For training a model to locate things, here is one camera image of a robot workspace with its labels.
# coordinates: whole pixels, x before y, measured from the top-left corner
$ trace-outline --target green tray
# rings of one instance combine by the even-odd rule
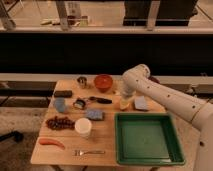
[[[185,163],[169,115],[117,113],[115,131],[119,164],[168,166]]]

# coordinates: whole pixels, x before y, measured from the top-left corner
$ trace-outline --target small bowl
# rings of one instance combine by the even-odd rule
[[[113,84],[113,79],[108,74],[99,74],[94,79],[95,87],[102,93],[108,91]]]

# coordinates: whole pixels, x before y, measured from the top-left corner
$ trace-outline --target wooden table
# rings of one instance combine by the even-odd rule
[[[115,130],[114,130],[114,115],[121,112],[118,107],[120,95],[115,95],[115,89],[119,89],[120,82],[115,82],[113,87],[106,93],[100,93],[94,86],[92,81],[89,81],[89,88],[81,89],[76,80],[60,80],[57,82],[55,90],[72,90],[73,97],[66,98],[68,106],[68,114],[61,114],[53,107],[53,100],[46,112],[42,123],[39,138],[53,138],[62,142],[66,149],[62,150],[54,145],[40,145],[37,142],[31,157],[32,164],[48,164],[48,165],[87,165],[87,166],[119,166],[116,162],[115,149]],[[105,112],[104,121],[92,121],[92,133],[89,139],[84,139],[75,132],[75,130],[51,130],[46,126],[46,120],[54,116],[64,117],[76,121],[84,117],[84,110],[74,109],[72,104],[76,98],[97,96],[112,99],[112,104],[91,103],[87,108],[98,108]],[[145,97],[148,104],[148,113],[165,113],[164,107]],[[125,112],[140,112],[133,109],[132,106]],[[75,149],[82,150],[105,150],[105,154],[87,154],[83,156],[74,156]]]

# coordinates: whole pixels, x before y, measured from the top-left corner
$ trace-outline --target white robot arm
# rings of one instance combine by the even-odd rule
[[[213,171],[213,105],[150,81],[149,76],[150,70],[144,64],[124,72],[122,97],[129,98],[137,90],[201,131],[194,171]]]

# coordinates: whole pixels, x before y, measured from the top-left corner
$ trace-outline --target metal fork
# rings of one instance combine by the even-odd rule
[[[82,156],[84,154],[105,154],[103,150],[91,150],[91,151],[83,151],[83,150],[75,150],[75,156]]]

